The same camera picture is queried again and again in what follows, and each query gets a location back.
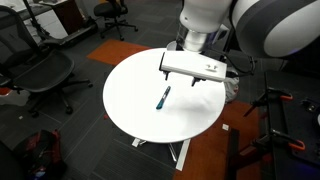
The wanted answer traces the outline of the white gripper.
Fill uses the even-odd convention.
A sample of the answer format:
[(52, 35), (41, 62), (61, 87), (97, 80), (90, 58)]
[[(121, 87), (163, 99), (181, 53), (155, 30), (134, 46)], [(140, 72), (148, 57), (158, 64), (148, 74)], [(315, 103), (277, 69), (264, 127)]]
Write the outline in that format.
[(170, 72), (191, 76), (193, 87), (200, 80), (224, 81), (227, 64), (189, 51), (165, 51), (160, 60), (159, 70), (163, 71), (166, 81)]

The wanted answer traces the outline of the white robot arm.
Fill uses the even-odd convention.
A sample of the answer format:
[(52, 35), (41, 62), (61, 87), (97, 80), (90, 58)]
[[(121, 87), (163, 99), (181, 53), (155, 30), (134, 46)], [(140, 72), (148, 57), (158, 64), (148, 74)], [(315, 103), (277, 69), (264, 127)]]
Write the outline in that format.
[(194, 82), (222, 82), (227, 65), (202, 54), (225, 19), (240, 50), (255, 58), (294, 54), (320, 35), (320, 0), (184, 0), (177, 44), (163, 53), (159, 70), (191, 76)]

